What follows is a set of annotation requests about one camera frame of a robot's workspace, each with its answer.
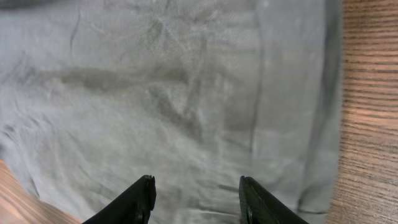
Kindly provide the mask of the grey shorts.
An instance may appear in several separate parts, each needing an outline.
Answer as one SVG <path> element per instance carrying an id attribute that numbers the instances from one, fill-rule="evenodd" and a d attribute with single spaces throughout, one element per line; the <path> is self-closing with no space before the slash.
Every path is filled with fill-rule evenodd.
<path id="1" fill-rule="evenodd" d="M 152 223 L 238 223 L 251 176 L 325 223 L 338 173 L 342 3 L 1 2 L 1 157 L 83 220 L 145 174 Z"/>

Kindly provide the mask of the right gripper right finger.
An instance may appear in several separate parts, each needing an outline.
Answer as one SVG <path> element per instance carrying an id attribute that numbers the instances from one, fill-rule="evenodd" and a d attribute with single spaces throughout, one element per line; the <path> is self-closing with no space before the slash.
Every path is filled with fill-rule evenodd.
<path id="1" fill-rule="evenodd" d="M 308 224 L 252 177 L 239 180 L 242 224 Z"/>

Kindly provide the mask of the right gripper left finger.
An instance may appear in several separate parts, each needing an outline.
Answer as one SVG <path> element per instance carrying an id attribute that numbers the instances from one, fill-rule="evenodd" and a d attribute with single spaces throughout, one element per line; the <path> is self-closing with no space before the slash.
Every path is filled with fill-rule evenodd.
<path id="1" fill-rule="evenodd" d="M 83 224 L 148 224 L 155 200 L 155 177 L 143 175 Z"/>

